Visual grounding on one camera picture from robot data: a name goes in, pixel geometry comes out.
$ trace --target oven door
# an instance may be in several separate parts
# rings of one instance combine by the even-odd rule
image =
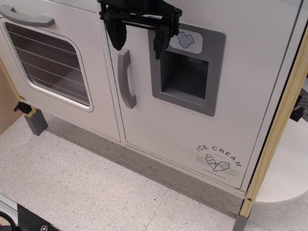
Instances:
[[[119,141],[96,12],[31,1],[0,5],[1,58],[21,99]]]

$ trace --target cabinet leg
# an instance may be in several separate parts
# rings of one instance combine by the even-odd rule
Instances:
[[[37,136],[39,136],[43,130],[48,127],[48,124],[41,110],[37,110],[31,117],[25,116],[25,119],[29,124],[33,134]]]
[[[233,226],[233,231],[243,231],[245,229],[247,221],[248,219],[238,215]]]

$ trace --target gray handle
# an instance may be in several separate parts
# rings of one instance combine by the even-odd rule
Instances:
[[[19,23],[25,26],[50,27],[54,24],[54,19],[41,15],[36,18],[31,18],[19,13],[15,13],[13,6],[0,6],[0,13],[12,22]]]
[[[127,68],[130,65],[129,49],[123,48],[117,55],[117,77],[122,99],[126,107],[133,109],[136,105],[136,96],[131,94],[128,86]]]

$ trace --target wooden post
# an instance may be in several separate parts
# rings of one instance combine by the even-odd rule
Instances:
[[[257,194],[265,178],[270,162],[275,154],[284,128],[291,115],[300,90],[308,73],[308,30],[305,31],[300,49],[298,51],[293,69],[284,90],[282,100],[270,128],[260,161],[252,178],[247,195],[242,205],[240,216],[248,218]]]
[[[15,88],[15,86],[14,86],[12,80],[11,80],[11,77],[10,77],[9,73],[7,72],[7,70],[6,70],[5,66],[4,66],[3,61],[2,61],[1,58],[0,58],[0,68],[2,69],[2,71],[4,73],[4,76],[5,76],[6,80],[8,81],[8,83],[9,83],[9,85],[10,85],[10,87],[11,87],[11,89],[12,89],[12,91],[13,91],[15,97],[16,97],[16,99],[19,102],[21,102],[21,98],[20,98],[20,96],[19,96],[19,94],[18,94],[18,92],[17,92],[17,90],[16,90],[16,88]],[[37,112],[36,108],[34,108],[34,107],[31,107],[31,108],[32,108],[32,111],[29,114],[25,114],[25,116],[28,117],[28,118],[31,118]]]

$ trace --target ice cube icon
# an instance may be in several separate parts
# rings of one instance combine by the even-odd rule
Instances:
[[[184,32],[180,32],[178,38],[180,40],[181,46],[185,49],[188,48],[189,45],[194,43],[193,37],[191,35],[185,35]]]

